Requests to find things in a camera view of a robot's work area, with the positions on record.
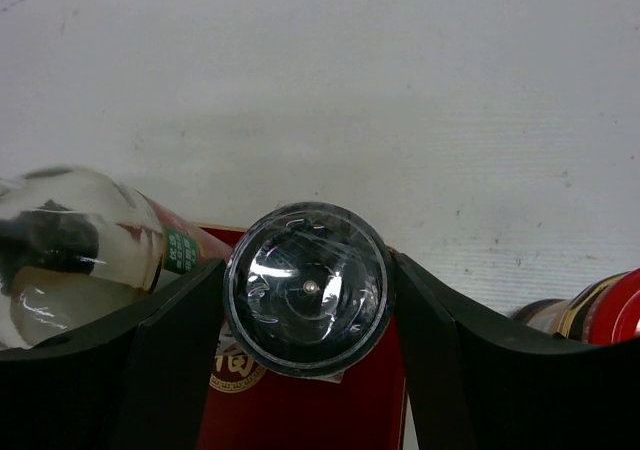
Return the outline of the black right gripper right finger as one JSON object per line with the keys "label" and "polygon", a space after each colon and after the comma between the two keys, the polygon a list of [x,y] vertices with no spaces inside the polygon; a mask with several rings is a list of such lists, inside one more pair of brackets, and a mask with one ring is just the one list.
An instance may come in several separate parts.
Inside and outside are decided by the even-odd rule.
{"label": "black right gripper right finger", "polygon": [[547,334],[394,259],[396,324],[422,449],[635,449],[639,336]]}

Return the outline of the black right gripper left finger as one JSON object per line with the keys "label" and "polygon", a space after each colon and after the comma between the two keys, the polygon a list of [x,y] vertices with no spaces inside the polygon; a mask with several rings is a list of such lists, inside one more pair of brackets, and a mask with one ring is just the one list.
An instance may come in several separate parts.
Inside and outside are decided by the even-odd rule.
{"label": "black right gripper left finger", "polygon": [[95,322],[3,351],[2,448],[195,448],[224,271],[208,261]]}

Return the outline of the amber orange label bottle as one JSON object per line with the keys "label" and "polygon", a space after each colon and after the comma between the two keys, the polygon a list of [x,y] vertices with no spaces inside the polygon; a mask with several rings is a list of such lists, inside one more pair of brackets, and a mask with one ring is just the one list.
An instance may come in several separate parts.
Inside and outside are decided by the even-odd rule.
{"label": "amber orange label bottle", "polygon": [[571,300],[544,299],[511,318],[547,334],[592,345],[614,345],[639,336],[639,271],[619,273]]}

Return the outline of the red label tall bottle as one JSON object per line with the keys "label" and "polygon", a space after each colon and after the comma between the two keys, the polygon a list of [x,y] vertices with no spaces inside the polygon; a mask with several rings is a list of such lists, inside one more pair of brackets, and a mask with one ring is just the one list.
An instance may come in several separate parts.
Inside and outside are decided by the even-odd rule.
{"label": "red label tall bottle", "polygon": [[29,349],[151,295],[220,241],[132,187],[86,167],[1,182],[1,347]]}

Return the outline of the grinder jar dark lid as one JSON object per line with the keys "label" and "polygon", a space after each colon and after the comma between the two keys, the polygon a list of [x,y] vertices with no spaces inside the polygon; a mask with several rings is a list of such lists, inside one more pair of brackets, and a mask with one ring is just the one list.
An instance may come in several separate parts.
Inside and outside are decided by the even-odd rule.
{"label": "grinder jar dark lid", "polygon": [[226,321],[239,347],[267,369],[331,379],[384,335],[395,303],[392,251],[363,218],[299,202],[256,221],[225,269]]}

